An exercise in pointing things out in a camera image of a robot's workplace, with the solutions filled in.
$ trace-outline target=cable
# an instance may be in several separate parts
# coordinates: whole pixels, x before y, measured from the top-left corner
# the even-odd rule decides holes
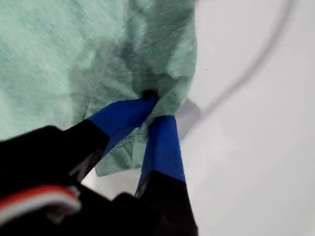
[[[0,199],[0,226],[25,213],[51,205],[62,208],[65,214],[81,209],[81,202],[68,188],[57,185],[37,186]]]

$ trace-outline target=white stripe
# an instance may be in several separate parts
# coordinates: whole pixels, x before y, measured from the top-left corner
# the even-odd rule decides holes
[[[48,205],[64,205],[69,208],[69,213],[78,212],[81,202],[62,193],[45,193],[26,199],[16,204],[8,205],[0,211],[0,226],[30,211],[35,211]]]

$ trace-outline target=white surface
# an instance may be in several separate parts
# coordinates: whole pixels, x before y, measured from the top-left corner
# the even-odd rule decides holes
[[[196,0],[197,71],[177,118],[202,236],[315,235],[314,9]],[[138,176],[85,182],[113,197]]]

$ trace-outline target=red stripe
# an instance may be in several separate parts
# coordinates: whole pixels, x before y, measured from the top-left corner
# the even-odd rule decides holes
[[[18,193],[11,194],[6,198],[0,199],[0,210],[5,208],[8,205],[16,204],[18,202],[38,197],[42,194],[47,193],[62,193],[67,195],[70,198],[77,199],[75,193],[65,187],[57,186],[57,185],[42,185],[34,188],[26,189]]]

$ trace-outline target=mint green fabric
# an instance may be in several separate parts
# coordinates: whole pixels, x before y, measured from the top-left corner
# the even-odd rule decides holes
[[[160,100],[145,124],[96,171],[141,167],[148,126],[177,111],[194,74],[190,0],[4,0],[0,22],[0,139],[66,129],[154,89]]]

